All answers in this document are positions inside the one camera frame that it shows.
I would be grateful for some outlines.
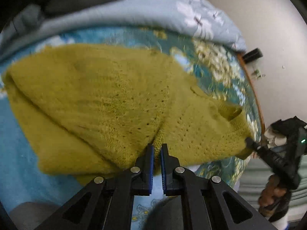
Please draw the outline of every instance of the bed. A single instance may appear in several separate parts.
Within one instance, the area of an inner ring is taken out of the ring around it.
[[[96,26],[88,23],[51,29],[46,33],[34,32],[12,42],[0,52],[0,73],[14,62],[29,54],[35,54],[45,47],[65,44],[89,43],[121,45],[127,48],[157,49],[171,55],[186,72],[194,74],[199,87],[215,99],[240,104],[246,111],[254,139],[259,140],[263,120],[251,80],[246,74],[240,44],[187,33],[172,26],[143,23],[142,26]],[[36,165],[37,157],[23,135],[10,109],[5,87],[0,80],[0,201],[9,213],[13,208],[27,201],[63,205],[82,186],[71,176],[50,176],[41,173]],[[249,158],[237,157],[204,163],[191,167],[198,176],[209,178],[219,175],[228,185],[234,187],[243,173]],[[161,176],[153,180],[153,194],[150,197],[136,197],[131,229],[142,229],[147,215],[154,205],[163,199]]]

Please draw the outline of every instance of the metal screw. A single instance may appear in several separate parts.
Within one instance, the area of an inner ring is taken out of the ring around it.
[[[132,173],[138,173],[138,172],[141,171],[141,169],[140,169],[139,167],[137,167],[137,166],[134,166],[134,167],[132,167],[132,168],[130,169],[130,171],[131,171]]]
[[[175,168],[175,171],[176,171],[177,173],[183,173],[183,172],[185,171],[185,168],[183,168],[183,167],[177,167],[177,168]]]
[[[103,183],[103,181],[104,181],[104,179],[103,179],[103,177],[101,177],[101,176],[97,176],[97,177],[94,179],[94,182],[95,182],[96,184]]]
[[[221,179],[219,176],[215,175],[215,176],[213,176],[213,177],[211,178],[211,180],[212,180],[214,183],[220,183],[222,179]]]

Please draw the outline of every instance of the human hand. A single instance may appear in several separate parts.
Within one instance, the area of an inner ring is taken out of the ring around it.
[[[258,204],[260,207],[267,207],[272,205],[276,198],[283,197],[287,190],[285,188],[278,187],[279,177],[277,175],[271,175],[266,188],[262,190],[259,197]]]

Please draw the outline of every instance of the black gripper frame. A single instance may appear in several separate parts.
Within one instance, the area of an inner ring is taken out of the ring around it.
[[[153,148],[148,144],[137,158],[139,172],[129,168],[102,183],[92,180],[35,230],[130,230],[134,196],[152,191]]]
[[[306,148],[307,132],[303,128],[298,129],[295,144],[289,146],[287,158],[281,157],[276,152],[256,143],[251,138],[246,138],[246,146],[256,151],[259,157],[270,166],[272,172],[280,178],[280,184],[289,190],[296,190],[300,184],[301,177],[298,173],[301,157]]]
[[[181,196],[184,230],[276,230],[225,182],[215,183],[219,177],[205,179],[187,168],[177,172],[177,167],[179,160],[163,144],[163,191],[166,196]]]

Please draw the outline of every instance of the wooden furniture edge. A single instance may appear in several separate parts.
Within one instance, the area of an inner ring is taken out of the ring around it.
[[[247,71],[247,68],[246,68],[246,64],[245,64],[245,62],[244,62],[244,60],[242,58],[242,54],[241,53],[237,53],[237,58],[239,60],[240,66],[244,70],[245,75],[246,75],[246,77],[248,79],[248,82],[250,83],[251,88],[252,88],[252,90],[253,90],[253,92],[255,94],[255,100],[256,100],[256,105],[258,107],[258,113],[259,113],[259,119],[260,119],[261,134],[264,134],[264,131],[265,131],[264,119],[263,119],[260,103],[258,101],[257,94],[256,94],[256,91],[254,89],[254,85],[253,85],[252,79],[251,79],[250,75],[248,74],[248,71]]]

